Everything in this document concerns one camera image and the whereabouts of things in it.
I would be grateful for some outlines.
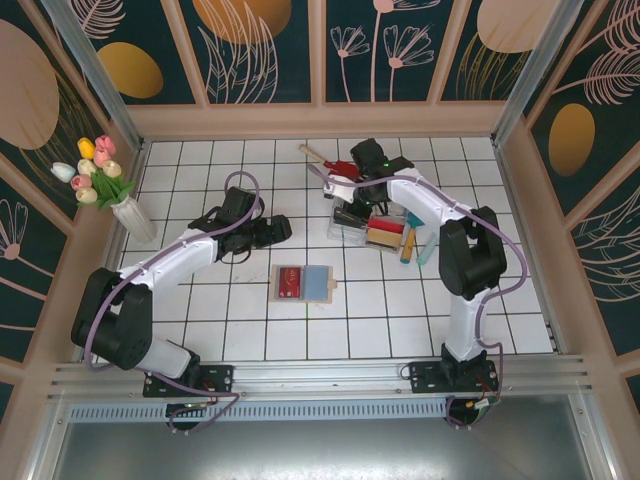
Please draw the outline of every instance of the white tiled floor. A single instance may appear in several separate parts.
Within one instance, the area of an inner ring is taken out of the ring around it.
[[[489,205],[501,229],[520,242],[493,151],[486,138],[378,138],[389,157],[404,155],[432,183],[461,203]],[[224,199],[226,177],[251,172],[263,189],[268,214],[290,218],[293,236],[254,251],[243,264],[209,266],[154,304],[155,333],[196,351],[204,361],[316,360],[439,355],[449,322],[449,293],[439,280],[436,249],[419,267],[398,255],[343,245],[327,238],[331,201],[322,182],[307,174],[301,143],[330,160],[350,160],[361,139],[251,140],[154,143],[139,200],[158,237],[129,239],[123,262],[142,260],[180,235],[190,220]],[[249,186],[246,177],[240,180]],[[427,232],[418,229],[418,244]],[[516,281],[509,266],[501,286]],[[267,301],[272,265],[330,265],[338,288],[331,304]],[[551,352],[531,279],[490,304],[485,340],[507,353]]]

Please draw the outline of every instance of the white vase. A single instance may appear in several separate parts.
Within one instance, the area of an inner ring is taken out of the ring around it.
[[[156,226],[142,211],[138,202],[127,195],[122,202],[111,205],[113,214],[131,235],[140,243],[149,243],[156,238]]]

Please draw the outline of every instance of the red card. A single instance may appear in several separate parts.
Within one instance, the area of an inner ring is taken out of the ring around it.
[[[300,298],[302,269],[300,267],[280,268],[280,298]]]

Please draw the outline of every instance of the tulip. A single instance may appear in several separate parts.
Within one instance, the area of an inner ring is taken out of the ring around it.
[[[76,175],[71,179],[71,188],[76,191],[81,188],[89,188],[91,185],[91,177],[87,175]]]
[[[113,160],[107,160],[102,165],[102,170],[107,177],[117,178],[122,175],[122,168]]]
[[[96,164],[98,168],[102,168],[104,166],[104,162],[107,160],[111,160],[111,155],[107,151],[106,148],[96,147],[96,152],[93,155],[93,162]]]
[[[116,154],[116,146],[113,143],[113,140],[111,140],[111,138],[108,137],[107,135],[102,135],[96,138],[96,148],[102,148],[106,150],[109,153],[109,155]]]
[[[76,169],[66,163],[54,162],[51,167],[51,173],[53,173],[58,180],[69,183],[76,174]]]
[[[93,188],[81,188],[76,192],[76,199],[81,203],[93,203],[98,200],[98,192]]]
[[[93,146],[91,140],[87,137],[82,137],[78,140],[78,150],[80,150],[80,155],[82,158],[86,158],[87,160],[91,160],[93,158],[93,153],[95,152],[96,147]]]
[[[96,167],[91,160],[83,158],[78,162],[78,172],[81,175],[87,175],[90,177],[92,173],[97,171],[98,167]]]

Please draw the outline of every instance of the red object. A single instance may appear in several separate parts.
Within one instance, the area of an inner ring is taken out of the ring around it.
[[[326,161],[323,165],[329,169],[329,175],[340,175],[354,182],[360,177],[360,170],[353,163],[338,160],[336,163]]]
[[[380,217],[371,217],[369,219],[369,228],[375,228],[377,230],[384,230],[385,232],[402,233],[404,232],[404,224],[390,222]]]
[[[302,269],[300,267],[280,268],[280,298],[300,298]]]

